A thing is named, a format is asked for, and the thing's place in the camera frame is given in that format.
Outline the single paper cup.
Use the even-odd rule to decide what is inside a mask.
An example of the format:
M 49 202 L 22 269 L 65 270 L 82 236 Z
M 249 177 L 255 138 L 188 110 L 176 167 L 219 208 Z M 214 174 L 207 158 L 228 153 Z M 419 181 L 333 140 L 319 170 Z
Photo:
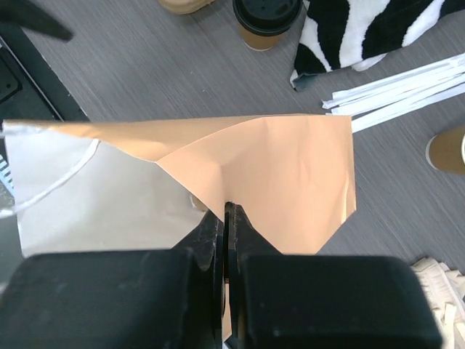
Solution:
M 277 36 L 260 36 L 250 32 L 242 25 L 238 26 L 240 37 L 242 38 L 245 45 L 255 51 L 267 51 L 276 46 L 284 37 L 284 34 Z

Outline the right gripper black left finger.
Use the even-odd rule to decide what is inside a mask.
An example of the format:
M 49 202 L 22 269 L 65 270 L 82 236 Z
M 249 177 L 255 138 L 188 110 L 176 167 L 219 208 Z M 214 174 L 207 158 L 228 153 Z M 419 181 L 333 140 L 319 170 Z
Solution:
M 1 295 L 3 348 L 220 348 L 224 225 L 170 249 L 36 254 Z

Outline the brown paper bag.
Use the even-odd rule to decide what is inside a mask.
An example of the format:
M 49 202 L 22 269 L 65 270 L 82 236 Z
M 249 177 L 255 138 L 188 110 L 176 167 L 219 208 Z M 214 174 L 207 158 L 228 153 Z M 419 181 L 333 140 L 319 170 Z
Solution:
M 348 116 L 132 123 L 5 121 L 25 259 L 170 249 L 213 213 L 243 207 L 279 252 L 313 254 L 356 209 Z

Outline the white wrapped straw left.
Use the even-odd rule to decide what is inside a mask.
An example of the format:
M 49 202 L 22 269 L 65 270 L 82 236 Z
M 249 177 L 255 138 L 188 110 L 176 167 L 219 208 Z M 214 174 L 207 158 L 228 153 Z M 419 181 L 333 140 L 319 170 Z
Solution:
M 446 76 L 455 76 L 463 72 L 464 53 L 348 90 L 336 91 L 332 94 L 331 100 L 322 101 L 322 104 L 324 109 L 331 109 L 345 103 L 350 103 L 361 97 L 377 95 L 390 89 L 417 84 L 423 80 L 429 81 L 432 79 L 436 81 Z

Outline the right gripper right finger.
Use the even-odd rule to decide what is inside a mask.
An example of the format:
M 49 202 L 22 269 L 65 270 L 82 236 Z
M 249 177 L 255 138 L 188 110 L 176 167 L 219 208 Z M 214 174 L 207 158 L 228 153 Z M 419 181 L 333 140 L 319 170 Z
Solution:
M 390 256 L 279 252 L 243 207 L 225 207 L 235 348 L 440 348 L 411 267 Z

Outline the white wrapped straw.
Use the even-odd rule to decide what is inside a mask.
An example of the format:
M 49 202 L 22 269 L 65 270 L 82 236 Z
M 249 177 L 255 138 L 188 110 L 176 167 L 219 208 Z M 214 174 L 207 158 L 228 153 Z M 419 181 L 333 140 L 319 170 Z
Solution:
M 336 91 L 332 94 L 331 100 L 322 101 L 322 104 L 324 109 L 331 109 L 345 103 L 350 103 L 361 97 L 377 95 L 390 89 L 417 84 L 423 80 L 429 81 L 432 79 L 436 81 L 446 76 L 455 76 L 463 72 L 464 53 L 348 90 Z
M 364 129 L 374 127 L 386 121 L 395 119 L 404 114 L 424 108 L 428 105 L 450 99 L 464 93 L 464 84 L 447 89 L 437 94 L 430 95 L 425 98 L 410 97 L 400 102 L 388 105 L 385 108 L 379 109 L 372 113 L 366 114 L 352 121 L 352 132 L 356 133 Z
M 399 102 L 409 97 L 414 97 L 421 92 L 431 91 L 431 89 L 439 87 L 440 91 L 456 86 L 457 84 L 464 83 L 464 72 L 455 76 L 446 76 L 445 78 L 433 81 L 423 80 L 417 84 L 406 85 L 397 89 L 390 89 L 377 95 L 361 97 L 353 100 L 350 103 L 345 103 L 333 107 L 330 110 L 334 115 L 360 115 L 375 111 L 393 103 Z

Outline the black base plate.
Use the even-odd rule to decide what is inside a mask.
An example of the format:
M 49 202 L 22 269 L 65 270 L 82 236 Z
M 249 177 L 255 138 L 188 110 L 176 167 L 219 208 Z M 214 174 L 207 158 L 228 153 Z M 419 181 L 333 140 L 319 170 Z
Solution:
M 1 25 L 1 120 L 88 121 L 24 31 Z

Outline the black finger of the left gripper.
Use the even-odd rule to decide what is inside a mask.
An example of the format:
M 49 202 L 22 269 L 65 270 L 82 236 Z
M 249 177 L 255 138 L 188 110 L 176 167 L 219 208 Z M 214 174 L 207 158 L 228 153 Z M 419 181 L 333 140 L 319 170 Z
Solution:
M 73 32 L 62 21 L 29 0 L 1 0 L 1 23 L 16 25 L 62 41 Z

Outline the white wrapped straw right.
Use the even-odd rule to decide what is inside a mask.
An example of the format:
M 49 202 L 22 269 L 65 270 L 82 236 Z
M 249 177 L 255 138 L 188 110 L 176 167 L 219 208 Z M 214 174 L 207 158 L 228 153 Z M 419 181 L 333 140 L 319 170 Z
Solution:
M 379 109 L 372 113 L 366 114 L 352 121 L 352 132 L 356 133 L 364 129 L 374 127 L 386 121 L 395 119 L 404 114 L 424 108 L 428 105 L 450 99 L 464 93 L 464 84 L 447 89 L 437 94 L 430 95 L 425 98 L 410 97 L 400 102 L 388 105 L 385 108 Z

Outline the cardboard cup carrier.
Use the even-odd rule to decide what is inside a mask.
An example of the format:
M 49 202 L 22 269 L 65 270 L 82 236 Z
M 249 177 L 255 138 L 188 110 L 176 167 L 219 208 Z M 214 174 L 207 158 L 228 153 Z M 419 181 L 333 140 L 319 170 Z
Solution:
M 167 11 L 176 15 L 188 15 L 197 12 L 214 0 L 158 0 L 158 3 Z

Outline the stack of paper cups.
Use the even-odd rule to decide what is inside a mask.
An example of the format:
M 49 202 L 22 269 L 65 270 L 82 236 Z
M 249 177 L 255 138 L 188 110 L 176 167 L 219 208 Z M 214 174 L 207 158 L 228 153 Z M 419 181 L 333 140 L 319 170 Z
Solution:
M 426 145 L 428 164 L 434 169 L 464 175 L 464 125 L 435 135 Z

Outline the white wrapped straw middle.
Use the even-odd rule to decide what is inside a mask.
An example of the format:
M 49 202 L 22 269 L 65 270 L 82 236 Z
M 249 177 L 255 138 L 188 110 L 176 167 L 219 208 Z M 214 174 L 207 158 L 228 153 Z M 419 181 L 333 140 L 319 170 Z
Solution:
M 456 86 L 457 84 L 464 83 L 464 72 L 455 76 L 446 76 L 445 78 L 433 81 L 423 80 L 417 84 L 406 85 L 397 89 L 390 89 L 377 95 L 361 97 L 353 100 L 350 103 L 345 103 L 333 107 L 330 110 L 334 115 L 360 115 L 375 111 L 393 103 L 399 102 L 409 97 L 414 97 L 421 92 L 431 91 L 431 89 L 439 87 L 440 91 Z

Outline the zebra print pillow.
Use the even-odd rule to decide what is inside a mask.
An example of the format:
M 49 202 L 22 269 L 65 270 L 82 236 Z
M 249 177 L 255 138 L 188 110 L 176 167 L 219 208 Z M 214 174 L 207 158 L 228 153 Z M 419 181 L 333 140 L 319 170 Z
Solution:
M 463 1 L 305 1 L 306 17 L 290 77 L 299 91 L 314 76 L 364 71 L 411 45 Z

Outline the black lid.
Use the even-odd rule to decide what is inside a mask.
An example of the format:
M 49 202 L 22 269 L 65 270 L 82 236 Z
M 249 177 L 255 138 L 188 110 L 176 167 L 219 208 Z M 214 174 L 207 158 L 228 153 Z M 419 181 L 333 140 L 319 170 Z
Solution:
M 297 20 L 303 3 L 297 0 L 234 0 L 237 21 L 259 36 L 285 33 Z

